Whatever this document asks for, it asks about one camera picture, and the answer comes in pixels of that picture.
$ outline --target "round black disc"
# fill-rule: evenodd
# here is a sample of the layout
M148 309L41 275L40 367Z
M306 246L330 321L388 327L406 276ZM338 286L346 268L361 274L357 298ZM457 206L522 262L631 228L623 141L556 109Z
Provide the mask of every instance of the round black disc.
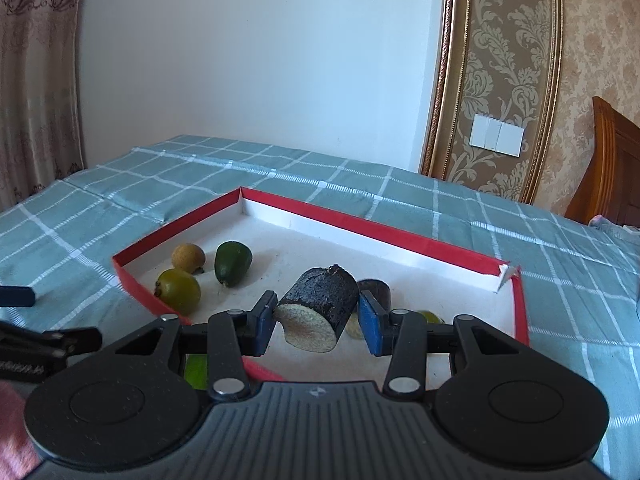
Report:
M473 362L440 387L434 411L463 448L516 468L588 460L609 423L595 386L549 359L521 354Z
M111 355L81 362L29 397L26 428L50 459L117 470L151 462L175 447L200 415L196 392L166 364Z

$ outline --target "pink fabric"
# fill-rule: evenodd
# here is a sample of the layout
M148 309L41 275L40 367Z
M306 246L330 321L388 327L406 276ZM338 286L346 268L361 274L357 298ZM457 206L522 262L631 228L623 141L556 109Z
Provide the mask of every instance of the pink fabric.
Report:
M24 399L8 383L0 382L0 479L24 478L39 463L24 429Z

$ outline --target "box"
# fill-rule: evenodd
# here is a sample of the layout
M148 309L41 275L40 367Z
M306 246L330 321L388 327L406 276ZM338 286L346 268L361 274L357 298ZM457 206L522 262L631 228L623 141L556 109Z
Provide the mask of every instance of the box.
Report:
M226 288L213 272L217 247L238 240L254 255L241 283ZM517 270L484 254L431 238L298 202L239 188L212 200L142 238L113 257L124 289L153 314L172 312L154 297L157 277L171 265L181 243L195 243L207 254L198 310L183 322L206 322L231 308L250 310L265 290L281 298L311 267L338 264L356 280L377 278L391 288L392 308L431 310L445 322L473 314L528 344L522 282ZM369 354L362 340L343 333L335 349L315 354L273 332L265 355L257 358L273 372L294 381L375 380L382 384L390 357ZM446 355L429 356L427 386L450 377Z

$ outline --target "silver screw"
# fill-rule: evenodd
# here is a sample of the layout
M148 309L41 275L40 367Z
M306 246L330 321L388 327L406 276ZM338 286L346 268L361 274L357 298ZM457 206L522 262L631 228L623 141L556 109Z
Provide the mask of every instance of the silver screw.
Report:
M240 379L225 377L213 383L213 389L220 395L233 395L244 390L244 383Z
M420 383L412 377L396 377L389 381L389 387L398 394L412 394L420 388Z

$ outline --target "lime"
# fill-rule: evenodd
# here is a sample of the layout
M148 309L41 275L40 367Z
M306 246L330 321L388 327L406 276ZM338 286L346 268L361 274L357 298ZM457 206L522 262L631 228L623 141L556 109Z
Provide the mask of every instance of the lime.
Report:
M207 389L207 355L190 354L184 365L184 380L196 390Z

